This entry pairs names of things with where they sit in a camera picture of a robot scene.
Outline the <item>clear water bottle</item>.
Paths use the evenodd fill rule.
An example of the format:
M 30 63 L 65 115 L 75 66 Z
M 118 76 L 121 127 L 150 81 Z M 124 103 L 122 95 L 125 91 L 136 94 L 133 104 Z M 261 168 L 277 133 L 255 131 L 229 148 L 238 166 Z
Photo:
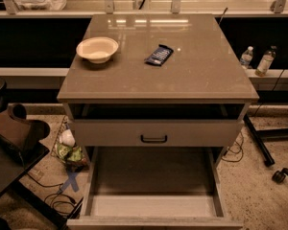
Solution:
M 245 69 L 250 68 L 250 63 L 253 57 L 253 46 L 249 46 L 247 50 L 240 57 L 240 64 Z

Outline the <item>bottle with yellowish liquid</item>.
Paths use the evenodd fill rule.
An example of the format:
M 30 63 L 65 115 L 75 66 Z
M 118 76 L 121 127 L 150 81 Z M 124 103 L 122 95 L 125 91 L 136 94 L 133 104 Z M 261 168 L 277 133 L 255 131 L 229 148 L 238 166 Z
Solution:
M 255 70 L 255 74 L 258 77 L 264 77 L 275 58 L 276 58 L 276 46 L 271 46 L 263 54 L 258 66 Z

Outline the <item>grey middle drawer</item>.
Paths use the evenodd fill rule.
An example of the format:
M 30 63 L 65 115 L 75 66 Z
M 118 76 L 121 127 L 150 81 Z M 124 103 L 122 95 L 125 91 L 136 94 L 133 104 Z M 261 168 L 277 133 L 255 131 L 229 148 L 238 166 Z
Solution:
M 69 122 L 78 145 L 94 147 L 228 147 L 243 121 L 87 120 Z

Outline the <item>white bowl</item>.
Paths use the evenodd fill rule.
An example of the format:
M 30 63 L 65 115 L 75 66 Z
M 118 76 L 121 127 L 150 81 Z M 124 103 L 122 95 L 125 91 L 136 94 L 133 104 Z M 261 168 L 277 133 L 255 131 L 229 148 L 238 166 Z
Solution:
M 109 37 L 91 37 L 83 40 L 76 48 L 77 54 L 91 63 L 107 62 L 118 50 L 118 43 Z

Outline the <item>grey open bottom drawer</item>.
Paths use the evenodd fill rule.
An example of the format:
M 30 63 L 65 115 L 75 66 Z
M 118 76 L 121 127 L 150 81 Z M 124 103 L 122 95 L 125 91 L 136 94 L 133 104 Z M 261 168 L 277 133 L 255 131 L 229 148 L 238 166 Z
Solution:
M 96 148 L 71 230 L 241 230 L 210 148 Z

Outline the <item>black headset device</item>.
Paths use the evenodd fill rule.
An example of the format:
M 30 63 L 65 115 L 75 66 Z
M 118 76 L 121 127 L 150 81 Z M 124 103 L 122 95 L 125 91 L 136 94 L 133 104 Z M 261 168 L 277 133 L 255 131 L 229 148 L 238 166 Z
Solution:
M 18 164 L 27 163 L 33 157 L 37 143 L 49 133 L 46 122 L 27 118 L 26 108 L 21 103 L 0 112 L 0 144 Z

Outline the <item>blue snack bar wrapper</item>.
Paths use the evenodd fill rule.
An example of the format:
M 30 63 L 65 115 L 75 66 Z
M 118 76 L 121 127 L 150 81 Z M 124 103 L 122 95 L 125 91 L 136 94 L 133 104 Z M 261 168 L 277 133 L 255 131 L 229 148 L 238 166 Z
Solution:
M 166 45 L 159 44 L 158 47 L 144 59 L 147 64 L 161 66 L 174 53 L 174 50 Z

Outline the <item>black chair base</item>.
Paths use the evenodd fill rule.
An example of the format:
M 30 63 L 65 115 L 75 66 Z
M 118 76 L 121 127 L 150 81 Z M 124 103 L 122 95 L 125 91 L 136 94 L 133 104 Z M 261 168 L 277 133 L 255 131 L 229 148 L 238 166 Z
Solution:
M 274 165 L 275 160 L 265 146 L 265 143 L 267 141 L 288 139 L 288 128 L 257 130 L 248 115 L 244 116 L 244 123 L 263 155 L 265 166 L 270 167 Z M 286 177 L 288 177 L 288 168 L 283 168 L 281 171 L 275 171 L 272 180 L 277 184 L 281 184 Z

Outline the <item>black side table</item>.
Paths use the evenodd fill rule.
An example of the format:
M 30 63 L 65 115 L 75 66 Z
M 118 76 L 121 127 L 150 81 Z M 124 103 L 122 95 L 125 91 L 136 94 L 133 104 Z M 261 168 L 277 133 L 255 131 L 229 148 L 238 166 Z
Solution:
M 25 166 L 22 166 L 14 162 L 0 146 L 0 197 L 7 190 L 12 189 L 40 214 L 50 220 L 58 230 L 65 230 L 67 219 L 20 183 L 20 179 L 43 159 L 49 153 L 49 150 L 44 145 L 38 143 L 34 147 L 34 152 L 35 154 L 30 161 Z

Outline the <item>grey drawer cabinet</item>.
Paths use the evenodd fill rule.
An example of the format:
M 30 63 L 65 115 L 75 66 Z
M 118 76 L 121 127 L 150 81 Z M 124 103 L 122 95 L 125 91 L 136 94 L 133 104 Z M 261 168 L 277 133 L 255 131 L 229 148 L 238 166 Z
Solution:
M 75 57 L 58 94 L 69 120 L 243 121 L 258 95 L 211 14 L 95 15 L 87 37 L 119 44 L 104 64 Z M 174 53 L 147 64 L 159 44 Z

